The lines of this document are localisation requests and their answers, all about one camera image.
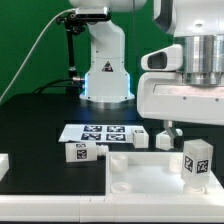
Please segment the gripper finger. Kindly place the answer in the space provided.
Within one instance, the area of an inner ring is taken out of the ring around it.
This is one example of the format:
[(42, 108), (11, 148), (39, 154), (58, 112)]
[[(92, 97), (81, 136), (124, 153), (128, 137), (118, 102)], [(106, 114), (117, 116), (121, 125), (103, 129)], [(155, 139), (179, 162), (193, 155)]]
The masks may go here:
[(174, 146), (174, 138), (175, 138), (175, 128), (173, 127), (173, 122), (169, 120), (163, 121), (163, 127), (170, 137), (170, 144), (171, 146)]

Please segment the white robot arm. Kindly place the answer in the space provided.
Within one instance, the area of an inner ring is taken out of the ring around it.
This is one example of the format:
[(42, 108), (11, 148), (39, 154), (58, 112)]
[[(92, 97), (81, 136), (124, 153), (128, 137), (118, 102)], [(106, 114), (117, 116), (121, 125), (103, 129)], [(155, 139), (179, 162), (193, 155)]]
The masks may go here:
[(153, 0), (153, 20), (174, 43), (141, 58), (145, 73), (135, 96), (124, 68), (124, 32), (111, 14), (139, 10), (147, 0), (69, 2), (73, 19), (91, 34), (83, 100), (101, 105), (135, 98), (140, 116), (162, 120), (172, 140), (174, 121), (224, 125), (224, 0)]

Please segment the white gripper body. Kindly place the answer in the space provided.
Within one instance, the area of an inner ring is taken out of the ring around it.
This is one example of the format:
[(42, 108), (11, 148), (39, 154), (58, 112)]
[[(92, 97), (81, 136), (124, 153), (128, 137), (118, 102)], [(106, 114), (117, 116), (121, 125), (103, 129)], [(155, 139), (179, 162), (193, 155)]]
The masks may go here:
[(175, 72), (146, 72), (138, 83), (142, 118), (224, 125), (224, 84), (190, 86)]

